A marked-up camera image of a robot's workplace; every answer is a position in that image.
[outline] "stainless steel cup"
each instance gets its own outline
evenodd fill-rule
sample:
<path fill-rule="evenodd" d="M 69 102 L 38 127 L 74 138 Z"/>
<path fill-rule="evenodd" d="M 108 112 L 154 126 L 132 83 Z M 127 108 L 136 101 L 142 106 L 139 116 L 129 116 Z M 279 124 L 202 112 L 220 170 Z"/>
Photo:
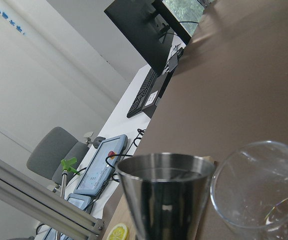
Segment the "stainless steel cup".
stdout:
<path fill-rule="evenodd" d="M 139 240 L 193 240 L 215 166 L 183 154 L 130 157 L 117 165 Z"/>

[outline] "white desk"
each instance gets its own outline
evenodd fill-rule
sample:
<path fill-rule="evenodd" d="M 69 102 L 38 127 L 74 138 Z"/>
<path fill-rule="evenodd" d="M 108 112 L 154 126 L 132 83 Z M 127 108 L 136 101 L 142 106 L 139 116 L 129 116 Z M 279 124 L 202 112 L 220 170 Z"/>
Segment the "white desk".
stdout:
<path fill-rule="evenodd" d="M 134 77 L 133 81 L 127 88 L 126 92 L 120 99 L 119 103 L 116 105 L 114 111 L 108 118 L 107 122 L 103 126 L 102 130 L 98 134 L 101 137 L 105 138 L 112 138 L 121 134 L 126 134 L 128 137 L 128 143 L 126 149 L 129 148 L 133 140 L 137 137 L 138 132 L 137 129 L 146 129 L 150 118 L 147 117 L 143 112 L 133 116 L 132 118 L 127 118 L 126 115 L 130 106 L 132 105 L 139 88 L 141 87 L 148 71 L 150 69 L 149 65 L 142 67 L 136 76 Z M 136 147 L 133 145 L 132 148 L 129 150 L 128 154 L 133 154 L 135 152 Z M 83 161 L 81 162 L 79 169 L 85 168 L 88 166 L 90 160 L 92 159 L 93 155 L 95 154 L 96 149 L 91 146 L 88 153 L 84 157 Z M 65 191 L 65 198 L 74 191 L 76 188 L 80 177 L 74 177 L 68 184 Z M 103 191 L 102 195 L 100 196 L 99 200 L 94 203 L 93 210 L 91 215 L 95 218 L 102 218 L 103 216 L 103 208 L 111 197 L 115 189 L 117 188 L 118 183 L 114 181 L 110 181 L 108 186 Z M 36 236 L 35 240 L 42 240 L 44 235 L 46 234 L 48 227 L 43 227 Z"/>

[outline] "white label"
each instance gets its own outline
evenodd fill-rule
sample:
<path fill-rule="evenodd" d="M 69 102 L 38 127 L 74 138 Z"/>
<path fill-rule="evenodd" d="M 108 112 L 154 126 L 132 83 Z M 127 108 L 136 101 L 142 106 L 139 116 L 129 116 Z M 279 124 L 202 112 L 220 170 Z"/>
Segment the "white label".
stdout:
<path fill-rule="evenodd" d="M 149 104 L 153 103 L 157 93 L 158 93 L 158 91 L 155 91 L 152 94 L 150 94 L 149 98 L 147 99 L 145 106 L 148 106 Z"/>

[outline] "blue tablet device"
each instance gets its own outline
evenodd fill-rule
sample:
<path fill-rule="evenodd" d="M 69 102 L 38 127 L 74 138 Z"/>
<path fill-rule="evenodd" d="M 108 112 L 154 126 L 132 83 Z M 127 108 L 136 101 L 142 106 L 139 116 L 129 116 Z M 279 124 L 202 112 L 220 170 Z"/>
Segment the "blue tablet device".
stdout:
<path fill-rule="evenodd" d="M 93 199 L 89 196 L 85 195 L 79 195 L 79 194 L 69 194 L 67 199 L 69 203 L 75 205 L 79 209 L 84 210 L 88 214 L 92 210 L 93 205 L 89 206 L 89 204 L 93 201 Z M 46 235 L 44 236 L 43 240 L 56 240 L 56 230 L 52 229 L 51 227 L 47 231 Z M 60 236 L 60 240 L 73 240 L 70 237 L 67 237 L 66 235 L 62 234 Z"/>
<path fill-rule="evenodd" d="M 96 196 L 102 188 L 104 181 L 107 180 L 112 171 L 114 171 L 114 169 L 105 162 L 105 159 L 112 154 L 121 154 L 126 146 L 127 136 L 124 134 L 102 141 L 90 161 L 85 174 L 74 190 L 74 193 Z M 115 165 L 119 159 L 120 156 L 110 157 L 108 162 L 111 165 Z"/>

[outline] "black keyboard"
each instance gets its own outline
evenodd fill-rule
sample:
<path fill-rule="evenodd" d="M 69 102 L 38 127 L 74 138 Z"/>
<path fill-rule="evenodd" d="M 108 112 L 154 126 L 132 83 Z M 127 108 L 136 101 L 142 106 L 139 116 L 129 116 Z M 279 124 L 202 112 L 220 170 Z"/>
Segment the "black keyboard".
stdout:
<path fill-rule="evenodd" d="M 151 68 L 140 87 L 140 90 L 138 91 L 138 94 L 130 107 L 127 117 L 131 118 L 132 116 L 140 113 L 142 111 L 142 108 L 148 98 L 149 90 L 151 89 L 152 85 L 154 84 L 156 78 L 158 77 L 157 73 Z"/>

